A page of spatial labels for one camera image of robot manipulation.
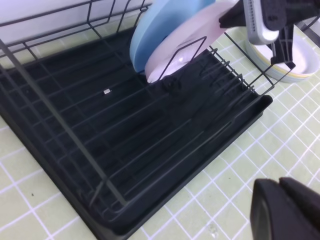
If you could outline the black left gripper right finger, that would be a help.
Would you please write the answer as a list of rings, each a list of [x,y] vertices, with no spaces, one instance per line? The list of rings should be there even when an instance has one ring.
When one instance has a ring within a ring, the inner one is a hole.
[[[281,177],[280,186],[293,200],[303,215],[313,224],[320,224],[320,195],[299,181]]]

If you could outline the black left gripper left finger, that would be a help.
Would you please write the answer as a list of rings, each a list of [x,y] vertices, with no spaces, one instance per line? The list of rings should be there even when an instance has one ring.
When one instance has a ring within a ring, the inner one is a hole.
[[[250,226],[255,240],[318,240],[320,225],[313,225],[280,186],[280,180],[254,181]]]

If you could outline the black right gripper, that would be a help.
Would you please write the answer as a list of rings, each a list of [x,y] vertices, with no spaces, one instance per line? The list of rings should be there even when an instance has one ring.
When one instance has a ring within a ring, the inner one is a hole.
[[[267,46],[272,50],[272,65],[285,63],[290,69],[293,63],[294,24],[320,15],[318,0],[262,0],[262,14],[269,30],[279,30],[278,38]],[[221,28],[246,27],[243,0],[219,18]]]

